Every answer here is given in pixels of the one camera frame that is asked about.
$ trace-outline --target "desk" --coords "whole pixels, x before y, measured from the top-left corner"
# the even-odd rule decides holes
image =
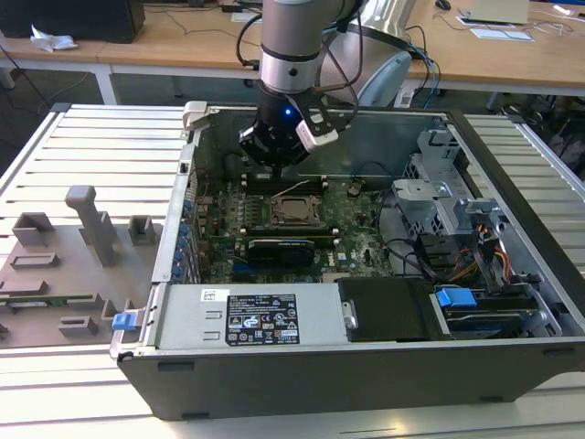
[[[444,18],[463,27],[455,17],[457,8],[469,0],[452,0],[452,10]],[[572,6],[585,11],[585,6]],[[147,10],[161,10],[147,6]],[[532,3],[530,17],[536,20],[567,21],[585,35],[585,23],[538,14],[552,12],[551,4]],[[472,91],[511,91],[526,94],[578,95],[585,92],[585,37],[546,34],[533,29],[536,42],[498,41],[476,37],[470,31],[451,29],[440,18],[433,0],[419,0],[409,25],[425,29],[428,50],[442,70],[441,88]],[[27,39],[4,38],[3,46],[26,69],[89,71],[96,75],[104,103],[116,104],[113,73],[170,75],[173,77],[215,77],[254,79],[257,73],[238,63],[234,47],[241,23],[231,22],[230,14],[219,9],[197,12],[169,12],[187,31],[165,13],[146,12],[144,28],[131,45],[79,41],[80,48],[53,54],[33,48]],[[260,43],[260,25],[253,26],[246,39]],[[421,45],[416,30],[413,42]],[[258,57],[259,49],[242,44],[245,57]],[[12,67],[0,57],[0,67]],[[425,69],[414,61],[404,91],[420,86]]]
[[[465,28],[456,17],[459,7],[468,7],[470,0],[452,0],[452,9],[441,16],[457,28]],[[585,12],[585,6],[570,7]],[[555,21],[571,25],[581,33],[572,36],[529,32],[535,42],[480,39],[470,30],[454,30],[440,17],[441,10],[434,2],[420,0],[412,12],[409,26],[419,25],[425,30],[430,56],[441,66],[441,88],[445,90],[506,91],[525,94],[554,94],[575,96],[585,92],[585,22],[555,18],[537,11],[553,13],[551,4],[531,3],[530,24],[537,21]],[[417,29],[410,34],[413,43],[422,47]],[[413,61],[409,79],[403,89],[420,86],[425,76],[422,61]]]
[[[112,86],[113,73],[256,78],[257,72],[244,69],[236,59],[236,37],[243,24],[232,22],[231,14],[224,14],[220,9],[195,12],[169,10],[168,14],[148,12],[165,10],[162,7],[147,5],[145,9],[144,27],[132,44],[79,40],[76,41],[79,48],[54,53],[34,48],[26,38],[2,37],[0,44],[23,69],[93,73],[103,102],[108,105],[116,105],[119,101]],[[185,35],[173,18],[190,33]],[[260,33],[260,25],[248,30],[244,39],[252,44],[242,42],[244,57],[257,58],[260,55]],[[1,67],[12,68],[14,65],[0,54]]]

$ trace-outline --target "green circuit board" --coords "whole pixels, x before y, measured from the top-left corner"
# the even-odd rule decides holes
[[[302,230],[294,236],[279,236],[276,230],[269,233],[271,239],[307,239],[325,242],[317,245],[310,267],[294,270],[256,270],[246,264],[246,249],[255,239],[242,231],[250,229],[270,230],[276,204],[273,194],[250,195],[232,183],[211,185],[198,207],[196,221],[199,232],[199,251],[202,276],[206,283],[218,284],[273,284],[273,283],[320,283],[333,282],[339,277],[370,277],[391,275],[391,265],[384,257],[382,245],[373,226],[378,209],[377,192],[361,192],[350,197],[352,187],[349,178],[330,179],[328,189],[318,196],[305,196],[307,203],[314,203],[315,227],[318,230],[338,229],[337,240],[331,244],[331,234],[318,233],[309,236]],[[284,198],[294,201],[294,197]],[[300,229],[312,229],[295,215],[283,220],[297,221]]]

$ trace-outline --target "desk leg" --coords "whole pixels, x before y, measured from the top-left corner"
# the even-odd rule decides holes
[[[112,84],[112,71],[110,66],[103,65],[104,69],[98,69],[93,72],[98,85],[100,86],[101,98],[105,105],[118,105],[118,96]]]
[[[494,110],[495,101],[499,95],[500,93],[497,91],[494,91],[492,94],[490,94],[490,99],[487,100],[487,104],[485,105],[486,110],[489,110],[490,112]]]
[[[171,76],[171,81],[173,82],[173,94],[176,98],[182,98],[183,88],[181,87],[181,77]]]
[[[0,84],[5,89],[12,90],[15,88],[15,82],[12,80],[12,76],[10,76],[11,69],[0,69]]]

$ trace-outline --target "computer mouse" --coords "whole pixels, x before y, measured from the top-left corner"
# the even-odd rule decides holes
[[[443,11],[451,10],[451,3],[449,3],[447,0],[437,0],[435,2],[435,6],[437,6],[439,9],[442,9]]]

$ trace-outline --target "floor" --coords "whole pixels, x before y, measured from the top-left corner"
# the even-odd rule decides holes
[[[83,80],[79,85],[63,91],[52,102],[101,103],[98,84],[93,75],[79,72],[28,70],[27,76],[47,98]],[[176,98],[169,77],[145,75],[115,75],[114,85],[121,102],[126,105],[183,105],[187,101],[222,103],[255,102],[256,91],[247,88],[242,80],[215,78],[181,78],[184,96]],[[426,99],[427,91],[421,94]],[[435,97],[430,108],[458,108],[468,113],[488,113],[485,104],[489,93],[475,91],[448,91]],[[521,102],[521,95],[501,95],[504,102]],[[34,92],[27,79],[20,75],[11,91],[0,92],[0,175],[8,168],[28,138],[34,133],[48,109]]]

